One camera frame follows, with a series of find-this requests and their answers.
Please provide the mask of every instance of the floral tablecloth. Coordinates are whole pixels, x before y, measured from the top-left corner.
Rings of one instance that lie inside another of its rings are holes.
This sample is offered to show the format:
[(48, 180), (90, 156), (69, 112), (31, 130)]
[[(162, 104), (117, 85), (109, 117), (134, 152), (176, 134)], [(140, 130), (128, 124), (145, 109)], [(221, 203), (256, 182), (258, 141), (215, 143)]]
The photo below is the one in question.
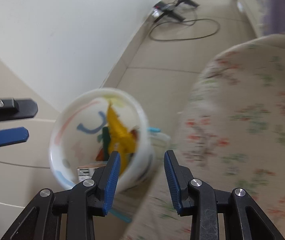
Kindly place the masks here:
[[(172, 146), (180, 165), (213, 188), (242, 187), (285, 237), (285, 36), (215, 57), (195, 84)], [(126, 240), (189, 239), (159, 171)]]

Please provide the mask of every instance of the bucket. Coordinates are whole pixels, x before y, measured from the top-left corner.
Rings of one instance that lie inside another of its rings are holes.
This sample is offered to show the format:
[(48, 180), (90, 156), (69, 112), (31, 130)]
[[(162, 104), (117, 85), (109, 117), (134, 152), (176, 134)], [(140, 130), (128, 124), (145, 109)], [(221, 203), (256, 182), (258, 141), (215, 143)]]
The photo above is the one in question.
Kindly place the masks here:
[(136, 152), (120, 175), (116, 192), (138, 185), (153, 170), (155, 153), (151, 137), (169, 143), (168, 135), (155, 130), (149, 131), (146, 114), (128, 93), (112, 88), (84, 93), (59, 115), (50, 138), (50, 169), (65, 190), (79, 183), (77, 167), (95, 162), (102, 148), (101, 132), (107, 125), (106, 112), (109, 102), (128, 130), (138, 128)]

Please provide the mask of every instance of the floor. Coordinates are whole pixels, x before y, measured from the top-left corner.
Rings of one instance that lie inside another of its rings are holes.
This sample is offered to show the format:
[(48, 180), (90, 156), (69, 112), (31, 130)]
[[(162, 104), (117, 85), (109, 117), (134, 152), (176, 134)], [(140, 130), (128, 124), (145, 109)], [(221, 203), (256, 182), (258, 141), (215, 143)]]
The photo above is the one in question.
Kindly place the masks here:
[[(127, 91), (141, 103), (151, 126), (161, 128), (171, 136), (175, 132), (179, 113), (188, 100), (192, 84), (206, 63), (219, 52), (255, 38), (248, 20), (238, 11), (235, 0), (195, 1), (200, 4), (197, 9), (198, 18), (218, 21), (221, 30), (214, 36), (193, 41), (155, 42), (147, 37), (118, 84), (119, 89)], [(200, 36), (211, 32), (213, 28), (210, 23), (200, 21), (190, 28), (165, 26), (155, 35), (163, 38)], [(0, 62), (0, 76), (3, 76), (1, 84), (6, 84), (9, 79), (7, 77), (12, 75), (7, 71)], [(38, 103), (39, 113), (36, 119), (5, 122), (0, 127), (4, 129), (3, 125), (6, 124), (9, 128), (14, 123), (30, 131), (29, 148), (24, 148), (26, 145), (21, 144), (19, 150), (16, 150), (15, 145), (6, 147), (6, 151), (0, 150), (0, 215), (3, 218), (0, 228), (11, 225), (12, 219), (17, 217), (39, 188), (50, 187), (54, 192), (62, 190), (49, 169), (48, 144), (39, 143), (48, 141), (59, 113), (29, 88), (21, 89), (25, 85), (18, 85), (19, 82), (21, 83), (17, 79), (14, 86), (6, 84), (8, 96), (33, 98)], [(113, 215), (97, 218), (96, 239), (119, 239), (126, 226)]]

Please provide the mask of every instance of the white wall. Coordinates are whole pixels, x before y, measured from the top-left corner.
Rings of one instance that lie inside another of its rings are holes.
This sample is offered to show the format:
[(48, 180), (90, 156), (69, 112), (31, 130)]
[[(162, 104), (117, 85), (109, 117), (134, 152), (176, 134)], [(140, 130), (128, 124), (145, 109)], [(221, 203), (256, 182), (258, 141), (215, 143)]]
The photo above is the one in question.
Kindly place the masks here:
[(0, 0), (0, 59), (61, 111), (99, 87), (159, 0)]

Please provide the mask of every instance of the dark green object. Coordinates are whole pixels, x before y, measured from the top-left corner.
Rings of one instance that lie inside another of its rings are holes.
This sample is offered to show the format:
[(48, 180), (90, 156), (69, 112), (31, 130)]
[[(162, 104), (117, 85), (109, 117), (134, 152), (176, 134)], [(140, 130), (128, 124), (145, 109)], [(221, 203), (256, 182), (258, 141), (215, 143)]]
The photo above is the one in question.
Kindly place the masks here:
[(103, 160), (107, 161), (109, 159), (108, 146), (110, 144), (110, 134), (108, 127), (102, 128), (102, 147), (103, 147)]

